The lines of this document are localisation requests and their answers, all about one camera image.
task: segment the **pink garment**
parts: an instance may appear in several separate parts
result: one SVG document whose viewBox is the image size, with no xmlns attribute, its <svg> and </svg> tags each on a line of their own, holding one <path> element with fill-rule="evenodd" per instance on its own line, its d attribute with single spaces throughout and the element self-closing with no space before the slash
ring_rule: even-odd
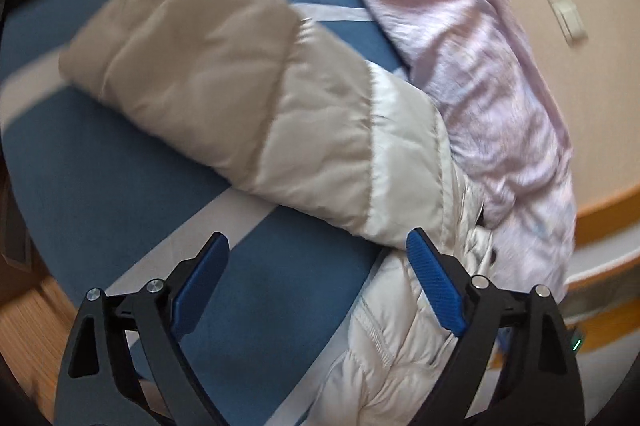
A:
<svg viewBox="0 0 640 426">
<path fill-rule="evenodd" d="M 509 0 L 364 0 L 438 107 L 454 160 L 482 186 L 493 282 L 564 297 L 574 250 L 572 145 Z"/>
</svg>

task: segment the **metal screw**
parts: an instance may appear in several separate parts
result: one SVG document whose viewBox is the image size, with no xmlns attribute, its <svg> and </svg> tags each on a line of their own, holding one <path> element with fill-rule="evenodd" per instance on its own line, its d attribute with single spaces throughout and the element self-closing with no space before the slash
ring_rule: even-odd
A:
<svg viewBox="0 0 640 426">
<path fill-rule="evenodd" d="M 484 276 L 477 274 L 471 279 L 471 285 L 473 285 L 476 289 L 486 289 L 487 287 L 489 287 L 489 281 Z"/>
<path fill-rule="evenodd" d="M 149 292 L 160 292 L 162 287 L 164 287 L 164 282 L 159 278 L 156 278 L 146 284 L 146 290 Z"/>
<path fill-rule="evenodd" d="M 87 294 L 86 298 L 89 301 L 96 301 L 100 297 L 100 289 L 91 289 Z"/>
<path fill-rule="evenodd" d="M 541 298 L 548 298 L 551 296 L 551 291 L 546 285 L 536 285 L 536 294 Z"/>
</svg>

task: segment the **white puffer jacket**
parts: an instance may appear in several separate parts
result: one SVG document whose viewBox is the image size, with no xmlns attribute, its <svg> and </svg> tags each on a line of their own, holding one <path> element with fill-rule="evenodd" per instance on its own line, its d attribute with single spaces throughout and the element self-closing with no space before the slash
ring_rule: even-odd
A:
<svg viewBox="0 0 640 426">
<path fill-rule="evenodd" d="M 111 0 L 60 69 L 241 190 L 397 248 L 308 422 L 406 424 L 452 345 L 402 252 L 407 233 L 422 227 L 470 273 L 490 249 L 430 98 L 286 0 Z"/>
</svg>

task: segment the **wooden floor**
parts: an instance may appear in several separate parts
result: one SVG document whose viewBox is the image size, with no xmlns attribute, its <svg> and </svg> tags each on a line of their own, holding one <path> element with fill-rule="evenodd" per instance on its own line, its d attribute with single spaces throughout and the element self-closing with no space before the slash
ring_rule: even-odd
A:
<svg viewBox="0 0 640 426">
<path fill-rule="evenodd" d="M 40 260 L 34 267 L 34 273 L 23 273 L 0 257 L 0 352 L 51 421 L 60 361 L 76 310 Z"/>
</svg>

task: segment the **quilted fabric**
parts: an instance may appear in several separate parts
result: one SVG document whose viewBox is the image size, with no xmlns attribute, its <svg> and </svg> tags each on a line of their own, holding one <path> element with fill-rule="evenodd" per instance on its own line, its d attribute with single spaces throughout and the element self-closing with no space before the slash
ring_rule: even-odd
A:
<svg viewBox="0 0 640 426">
<path fill-rule="evenodd" d="M 401 250 L 406 236 L 422 227 L 469 272 L 486 271 L 490 248 L 478 189 L 425 93 L 286 0 L 111 0 L 60 70 L 235 187 L 397 248 L 356 305 L 350 351 L 308 421 L 366 424 L 367 408 L 393 422 L 417 409 L 450 341 Z M 422 382 L 398 370 L 407 363 Z"/>
</svg>

